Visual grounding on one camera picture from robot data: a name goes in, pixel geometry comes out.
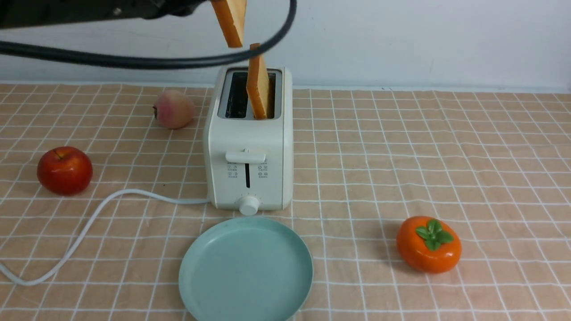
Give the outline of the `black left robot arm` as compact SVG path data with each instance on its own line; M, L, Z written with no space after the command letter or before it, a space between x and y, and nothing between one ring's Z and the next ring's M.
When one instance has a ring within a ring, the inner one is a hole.
M0 28L189 16L202 0L2 0Z

